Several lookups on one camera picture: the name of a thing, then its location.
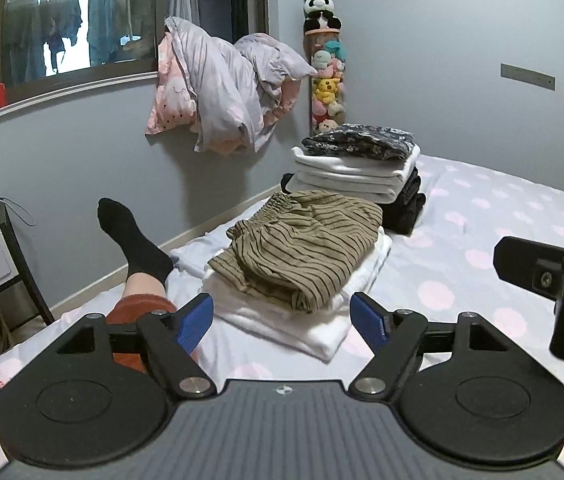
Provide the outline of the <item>olive striped pants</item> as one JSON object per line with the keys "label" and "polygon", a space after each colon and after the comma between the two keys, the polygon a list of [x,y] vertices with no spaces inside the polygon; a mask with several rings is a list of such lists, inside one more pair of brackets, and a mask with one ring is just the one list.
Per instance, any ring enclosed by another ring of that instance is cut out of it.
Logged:
{"label": "olive striped pants", "polygon": [[277,192],[227,229],[209,268],[239,292],[299,312],[324,309],[372,250],[377,205],[333,192]]}

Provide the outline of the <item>folded black clothes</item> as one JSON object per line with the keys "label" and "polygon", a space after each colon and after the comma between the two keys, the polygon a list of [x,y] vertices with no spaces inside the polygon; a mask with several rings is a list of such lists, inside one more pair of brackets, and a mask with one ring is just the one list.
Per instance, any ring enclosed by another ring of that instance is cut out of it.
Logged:
{"label": "folded black clothes", "polygon": [[284,193],[326,191],[362,198],[382,209],[386,231],[409,236],[426,204],[421,184],[419,170],[413,168],[408,177],[352,176],[347,180],[344,176],[333,179],[299,171],[297,174],[284,174],[280,186]]}

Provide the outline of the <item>folded white gauze garment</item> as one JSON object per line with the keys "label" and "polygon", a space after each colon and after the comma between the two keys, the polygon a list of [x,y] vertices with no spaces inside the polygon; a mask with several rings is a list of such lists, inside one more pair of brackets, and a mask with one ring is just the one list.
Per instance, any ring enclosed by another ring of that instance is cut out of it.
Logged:
{"label": "folded white gauze garment", "polygon": [[201,282],[201,291],[211,296],[215,314],[224,322],[329,362],[350,330],[351,297],[356,292],[371,289],[391,246],[393,240],[379,229],[372,250],[361,260],[343,288],[317,312],[293,311],[273,304],[271,300],[239,292],[210,269]]}

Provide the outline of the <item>polka dot bed sheet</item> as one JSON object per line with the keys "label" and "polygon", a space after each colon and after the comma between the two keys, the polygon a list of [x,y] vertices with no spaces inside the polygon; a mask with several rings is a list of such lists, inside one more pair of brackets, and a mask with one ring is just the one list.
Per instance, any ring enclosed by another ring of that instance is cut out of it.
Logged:
{"label": "polka dot bed sheet", "polygon": [[[390,235],[393,246],[368,294],[387,310],[412,309],[431,321],[454,322],[460,312],[477,312],[564,383],[564,361],[548,351],[554,304],[501,282],[492,264],[493,248],[503,236],[564,247],[564,191],[431,156],[419,157],[417,167],[427,202],[410,236]],[[229,244],[227,228],[264,202],[171,250],[179,258],[168,281],[174,304],[197,294],[207,260]],[[0,356],[0,380],[13,377],[82,315],[110,312],[121,294],[122,285],[101,292]],[[201,367],[218,387],[225,378],[341,379],[347,386],[373,356],[353,328],[324,363],[219,318],[198,352]],[[564,464],[564,449],[559,459]]]}

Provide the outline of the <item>black sock foot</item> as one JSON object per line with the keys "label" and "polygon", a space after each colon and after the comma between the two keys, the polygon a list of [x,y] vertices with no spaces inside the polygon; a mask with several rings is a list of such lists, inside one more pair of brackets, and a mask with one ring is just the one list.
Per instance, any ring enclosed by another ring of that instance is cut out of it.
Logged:
{"label": "black sock foot", "polygon": [[114,240],[127,260],[127,278],[145,274],[165,286],[175,263],[142,233],[131,210],[104,197],[99,200],[96,214],[100,228]]}

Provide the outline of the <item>dark floral folded garment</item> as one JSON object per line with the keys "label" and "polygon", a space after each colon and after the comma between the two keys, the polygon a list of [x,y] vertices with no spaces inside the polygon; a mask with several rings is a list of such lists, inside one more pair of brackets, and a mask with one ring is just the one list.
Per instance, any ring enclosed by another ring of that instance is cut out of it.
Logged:
{"label": "dark floral folded garment", "polygon": [[384,126],[344,124],[301,141],[307,155],[405,160],[415,148],[411,132]]}

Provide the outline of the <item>hanging plush toy column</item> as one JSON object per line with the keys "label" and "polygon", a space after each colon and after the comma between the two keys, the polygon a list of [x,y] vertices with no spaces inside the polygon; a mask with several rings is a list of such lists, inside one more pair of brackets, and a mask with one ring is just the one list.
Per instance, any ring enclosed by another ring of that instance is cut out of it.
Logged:
{"label": "hanging plush toy column", "polygon": [[336,29],[306,34],[305,49],[315,70],[310,82],[311,134],[314,136],[345,122],[348,55]]}

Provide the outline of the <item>yellow pikachu plush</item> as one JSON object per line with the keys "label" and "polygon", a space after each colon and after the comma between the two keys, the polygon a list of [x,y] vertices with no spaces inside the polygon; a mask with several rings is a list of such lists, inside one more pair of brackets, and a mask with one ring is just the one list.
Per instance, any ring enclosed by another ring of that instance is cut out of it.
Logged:
{"label": "yellow pikachu plush", "polygon": [[315,78],[312,83],[313,97],[324,105],[329,105],[337,98],[339,78]]}

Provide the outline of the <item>panda plush toy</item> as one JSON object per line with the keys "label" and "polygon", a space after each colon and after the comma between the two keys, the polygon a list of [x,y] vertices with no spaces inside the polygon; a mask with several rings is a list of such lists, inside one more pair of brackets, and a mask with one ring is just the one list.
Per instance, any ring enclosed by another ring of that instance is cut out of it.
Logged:
{"label": "panda plush toy", "polygon": [[334,0],[303,0],[303,16],[303,32],[306,35],[316,30],[339,32],[341,29]]}

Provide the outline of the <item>grey wall switch plate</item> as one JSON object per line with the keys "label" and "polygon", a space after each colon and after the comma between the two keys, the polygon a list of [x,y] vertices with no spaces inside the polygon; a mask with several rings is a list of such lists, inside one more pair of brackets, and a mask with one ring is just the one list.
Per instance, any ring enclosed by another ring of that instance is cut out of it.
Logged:
{"label": "grey wall switch plate", "polygon": [[531,84],[532,86],[550,91],[556,90],[556,79],[554,76],[536,72],[535,70],[527,70],[519,66],[502,63],[500,75],[502,78],[515,80],[523,84]]}

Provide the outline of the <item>window with dark frame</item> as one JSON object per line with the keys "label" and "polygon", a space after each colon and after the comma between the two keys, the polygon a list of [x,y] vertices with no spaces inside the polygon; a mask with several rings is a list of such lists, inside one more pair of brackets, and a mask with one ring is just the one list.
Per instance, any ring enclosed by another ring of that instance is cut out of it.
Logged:
{"label": "window with dark frame", "polygon": [[268,27],[267,0],[0,0],[0,120],[151,78],[169,16],[229,41]]}

